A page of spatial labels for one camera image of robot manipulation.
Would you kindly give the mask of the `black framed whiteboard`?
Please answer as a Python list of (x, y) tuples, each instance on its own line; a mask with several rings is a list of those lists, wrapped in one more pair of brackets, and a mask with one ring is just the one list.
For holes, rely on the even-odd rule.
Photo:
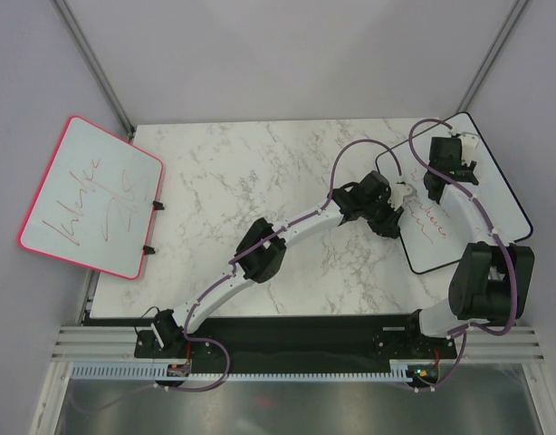
[[(532, 223), (471, 115), (460, 112), (446, 122), (454, 129), (471, 132), (480, 138), (474, 160), (479, 184), (465, 184), (465, 187), (477, 196), (499, 237), (505, 244), (529, 238), (533, 232)], [(404, 141), (393, 149), (402, 168), (403, 180), (417, 190), (417, 195), (403, 205), (399, 227), (407, 261), (418, 275), (458, 262), (471, 242), (492, 240), (474, 203), (458, 189), (445, 188), (439, 203), (428, 197), (423, 181), (427, 169), (412, 152), (416, 151), (421, 160), (428, 162), (431, 139), (448, 135), (447, 127), (431, 123), (428, 128), (417, 130), (412, 142)]]

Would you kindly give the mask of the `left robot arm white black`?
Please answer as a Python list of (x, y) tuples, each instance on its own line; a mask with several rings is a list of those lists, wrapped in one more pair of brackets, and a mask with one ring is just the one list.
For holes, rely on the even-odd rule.
[(272, 279), (287, 250), (308, 237), (361, 218), (378, 236), (398, 237), (403, 204), (413, 193), (404, 180), (391, 184), (372, 170), (360, 182), (331, 189), (323, 205), (299, 216), (274, 224), (257, 219), (212, 285), (191, 302), (158, 311), (150, 325), (155, 346), (167, 357), (180, 355), (207, 317), (237, 293)]

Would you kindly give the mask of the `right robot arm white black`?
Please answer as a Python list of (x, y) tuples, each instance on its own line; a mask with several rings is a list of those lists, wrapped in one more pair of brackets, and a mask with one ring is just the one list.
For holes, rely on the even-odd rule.
[(402, 335), (404, 350), (423, 357), (435, 337), (456, 337), (470, 327), (493, 336), (510, 332), (522, 315), (535, 262), (533, 251), (508, 242), (480, 201), (476, 163), (464, 160), (464, 136), (434, 137), (424, 185), (467, 242), (448, 297), (418, 314), (419, 325)]

